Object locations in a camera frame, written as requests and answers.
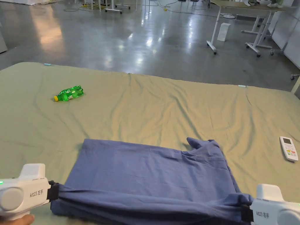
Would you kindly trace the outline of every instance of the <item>white box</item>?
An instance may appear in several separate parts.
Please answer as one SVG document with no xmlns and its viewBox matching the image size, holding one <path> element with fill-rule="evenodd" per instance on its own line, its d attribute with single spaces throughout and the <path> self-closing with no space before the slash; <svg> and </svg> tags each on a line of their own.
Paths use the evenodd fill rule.
<svg viewBox="0 0 300 225">
<path fill-rule="evenodd" d="M 230 23 L 222 23 L 218 35 L 218 40 L 219 41 L 225 41 L 226 40 L 226 35 L 227 31 L 229 29 Z"/>
</svg>

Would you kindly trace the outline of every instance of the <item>remote control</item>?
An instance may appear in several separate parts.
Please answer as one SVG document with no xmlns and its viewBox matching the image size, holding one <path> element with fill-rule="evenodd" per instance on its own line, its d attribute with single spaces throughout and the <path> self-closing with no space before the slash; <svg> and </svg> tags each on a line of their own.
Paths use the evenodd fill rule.
<svg viewBox="0 0 300 225">
<path fill-rule="evenodd" d="M 298 161 L 298 155 L 292 139 L 280 136 L 280 142 L 286 159 L 293 162 Z"/>
</svg>

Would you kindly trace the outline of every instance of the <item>blue cloth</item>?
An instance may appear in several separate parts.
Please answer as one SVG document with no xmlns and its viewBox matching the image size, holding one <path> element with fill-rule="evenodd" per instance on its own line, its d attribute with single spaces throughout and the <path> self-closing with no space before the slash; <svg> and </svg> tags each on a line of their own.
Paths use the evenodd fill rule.
<svg viewBox="0 0 300 225">
<path fill-rule="evenodd" d="M 85 139 L 56 215 L 122 224 L 241 223 L 240 192 L 219 145 L 187 138 L 191 151 Z"/>
</svg>

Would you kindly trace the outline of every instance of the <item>tabletop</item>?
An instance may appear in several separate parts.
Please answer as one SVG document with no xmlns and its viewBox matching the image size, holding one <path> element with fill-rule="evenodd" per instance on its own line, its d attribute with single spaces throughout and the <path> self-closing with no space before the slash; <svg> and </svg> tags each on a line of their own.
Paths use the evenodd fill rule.
<svg viewBox="0 0 300 225">
<path fill-rule="evenodd" d="M 231 8 L 247 8 L 247 9 L 260 9 L 260 10 L 271 10 L 271 11 L 285 11 L 286 8 L 270 8 L 267 5 L 257 4 L 255 6 L 247 6 L 243 2 L 236 1 L 225 1 L 225 0 L 211 0 L 211 3 L 216 4 L 220 7 L 231 7 Z"/>
</svg>

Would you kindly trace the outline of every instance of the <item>finger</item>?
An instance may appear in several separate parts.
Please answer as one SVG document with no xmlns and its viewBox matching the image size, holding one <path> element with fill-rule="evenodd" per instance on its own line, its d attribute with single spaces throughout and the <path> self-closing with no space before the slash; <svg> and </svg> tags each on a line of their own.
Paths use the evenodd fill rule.
<svg viewBox="0 0 300 225">
<path fill-rule="evenodd" d="M 33 223 L 33 221 L 35 220 L 35 216 L 28 214 L 22 217 L 23 220 L 23 224 L 22 225 L 30 225 Z"/>
</svg>

